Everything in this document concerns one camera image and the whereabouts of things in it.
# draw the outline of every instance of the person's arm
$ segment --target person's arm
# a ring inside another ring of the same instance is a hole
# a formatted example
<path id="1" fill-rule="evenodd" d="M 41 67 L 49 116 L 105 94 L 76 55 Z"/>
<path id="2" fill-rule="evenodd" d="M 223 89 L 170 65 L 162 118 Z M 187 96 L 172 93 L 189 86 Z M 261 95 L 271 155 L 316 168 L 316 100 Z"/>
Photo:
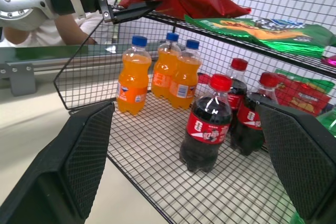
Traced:
<path id="1" fill-rule="evenodd" d="M 23 43 L 28 38 L 29 32 L 17 30 L 11 27 L 4 27 L 4 35 L 9 42 L 18 45 Z"/>
<path id="2" fill-rule="evenodd" d="M 88 37 L 88 34 L 80 29 L 71 14 L 59 16 L 55 19 L 55 25 L 66 45 L 80 45 Z M 92 38 L 89 38 L 87 43 L 95 44 L 96 42 Z"/>

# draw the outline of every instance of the person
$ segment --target person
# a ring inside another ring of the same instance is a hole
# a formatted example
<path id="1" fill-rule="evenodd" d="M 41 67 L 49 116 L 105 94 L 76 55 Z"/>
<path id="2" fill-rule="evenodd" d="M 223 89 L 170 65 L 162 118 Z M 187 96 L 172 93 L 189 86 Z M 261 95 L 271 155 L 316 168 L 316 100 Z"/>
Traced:
<path id="1" fill-rule="evenodd" d="M 4 40 L 0 42 L 0 47 L 80 45 L 102 20 L 99 12 L 87 13 L 86 16 L 82 19 L 78 19 L 76 14 L 59 16 L 55 20 L 46 20 L 33 31 L 4 27 Z M 89 38 L 87 43 L 96 44 L 99 41 Z"/>

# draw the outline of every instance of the metal wire rack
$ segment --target metal wire rack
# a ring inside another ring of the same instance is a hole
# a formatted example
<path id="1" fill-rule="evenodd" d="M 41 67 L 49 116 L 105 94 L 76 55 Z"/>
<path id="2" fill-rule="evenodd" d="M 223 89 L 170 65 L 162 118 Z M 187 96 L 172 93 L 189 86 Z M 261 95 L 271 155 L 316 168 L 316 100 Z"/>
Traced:
<path id="1" fill-rule="evenodd" d="M 233 1 L 251 7 L 256 17 L 304 21 L 336 33 L 336 0 Z M 153 60 L 149 70 L 150 92 L 156 49 L 169 31 L 180 35 L 180 45 L 189 38 L 200 41 L 201 73 L 225 73 L 233 58 L 247 60 L 245 78 L 249 89 L 257 84 L 263 72 L 277 69 L 318 82 L 336 81 L 336 68 L 324 65 L 318 59 L 242 43 L 182 20 L 152 13 L 117 27 L 104 23 L 97 26 L 90 37 L 98 44 L 84 44 L 55 79 L 65 107 L 76 110 L 114 99 L 122 69 L 122 52 L 130 47 L 133 35 L 148 38 L 147 51 Z M 335 48 L 329 47 L 324 56 L 334 54 Z M 318 88 L 323 90 L 324 83 L 320 82 Z M 206 89 L 207 86 L 198 85 L 196 96 Z M 325 95 L 325 107 L 336 103 L 334 87 Z M 298 108 L 305 110 L 309 103 Z M 242 157 L 224 144 L 211 173 L 190 174 L 186 171 L 178 160 L 178 152 L 188 114 L 189 111 L 173 110 L 168 102 L 151 93 L 145 108 L 137 116 L 121 114 L 117 107 L 111 127 L 110 160 L 170 223 L 288 223 L 295 209 L 266 152 Z"/>

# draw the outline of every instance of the white table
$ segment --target white table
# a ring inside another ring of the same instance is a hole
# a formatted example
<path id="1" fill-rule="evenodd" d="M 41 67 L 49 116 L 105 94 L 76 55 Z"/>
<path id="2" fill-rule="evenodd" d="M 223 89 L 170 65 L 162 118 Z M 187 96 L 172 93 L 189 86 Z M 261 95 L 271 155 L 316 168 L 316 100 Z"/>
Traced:
<path id="1" fill-rule="evenodd" d="M 53 76 L 38 76 L 33 95 L 13 97 L 8 87 L 0 89 L 0 204 L 69 117 L 51 83 Z M 107 159 L 86 221 L 93 223 L 167 222 Z"/>

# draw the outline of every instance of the cola bottle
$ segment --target cola bottle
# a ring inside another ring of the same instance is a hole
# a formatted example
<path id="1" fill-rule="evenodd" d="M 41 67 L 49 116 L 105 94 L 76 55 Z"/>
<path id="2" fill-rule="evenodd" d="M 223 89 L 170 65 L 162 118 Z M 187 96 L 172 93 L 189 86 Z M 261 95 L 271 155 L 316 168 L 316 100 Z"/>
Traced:
<path id="1" fill-rule="evenodd" d="M 196 100 L 186 126 L 181 144 L 180 160 L 187 169 L 209 172 L 218 157 L 218 149 L 224 142 L 232 113 L 227 100 L 232 80 L 223 74 L 214 74 L 209 91 Z"/>
<path id="2" fill-rule="evenodd" d="M 231 125 L 231 147 L 239 148 L 245 156 L 260 149 L 265 141 L 256 112 L 257 103 L 278 103 L 275 96 L 275 88 L 279 83 L 277 74 L 265 72 L 259 83 L 257 88 L 247 92 L 238 110 L 237 120 Z"/>
<path id="3" fill-rule="evenodd" d="M 232 79 L 232 86 L 227 96 L 232 110 L 231 124 L 234 124 L 237 120 L 239 106 L 247 92 L 246 81 L 244 79 L 244 72 L 247 68 L 247 64 L 248 62 L 246 60 L 234 58 L 231 62 L 231 68 L 226 72 L 226 75 L 230 76 Z"/>

